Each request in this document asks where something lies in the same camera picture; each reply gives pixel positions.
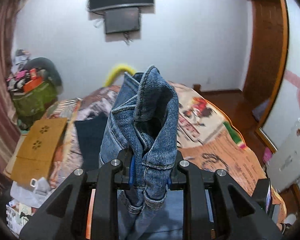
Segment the yellow tube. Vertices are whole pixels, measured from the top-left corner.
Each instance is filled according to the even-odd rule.
[[[115,81],[115,79],[122,72],[128,72],[131,76],[133,76],[136,73],[136,71],[132,67],[130,67],[126,64],[119,64],[111,70],[110,74],[108,75],[108,77],[106,79],[104,86],[105,87],[111,86],[113,84],[113,82]]]

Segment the folded denim garment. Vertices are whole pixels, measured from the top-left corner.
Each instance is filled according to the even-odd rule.
[[[159,71],[150,66],[133,77],[125,73],[99,155],[100,166],[128,147],[135,156],[134,185],[118,192],[120,239],[138,239],[151,233],[153,218],[162,213],[177,154],[177,125],[178,96]],[[170,230],[180,228],[180,223],[178,228],[175,226]]]

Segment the wooden door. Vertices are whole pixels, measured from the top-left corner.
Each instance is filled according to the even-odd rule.
[[[258,106],[271,97],[280,68],[283,20],[280,0],[252,0],[253,38],[244,97]]]

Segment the curtain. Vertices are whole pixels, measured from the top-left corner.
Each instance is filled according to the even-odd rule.
[[[0,0],[0,192],[10,181],[2,174],[19,139],[12,120],[15,108],[7,91],[5,78],[10,73],[12,39],[20,0]]]

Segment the wooden door frame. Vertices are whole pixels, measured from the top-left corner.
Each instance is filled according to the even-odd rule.
[[[288,11],[287,11],[287,3],[286,0],[280,0],[281,10],[282,10],[282,22],[283,22],[283,42],[282,42],[282,52],[280,58],[279,71],[277,74],[277,78],[274,84],[274,89],[272,90],[271,97],[269,99],[268,106],[264,111],[258,126],[256,128],[256,133],[263,140],[263,142],[268,146],[268,148],[275,153],[277,151],[275,145],[271,142],[271,140],[266,136],[263,132],[262,127],[265,124],[273,106],[274,102],[278,96],[281,83],[284,76],[284,71],[286,68],[287,54],[288,54],[288,43],[289,43],[289,22],[288,22]]]

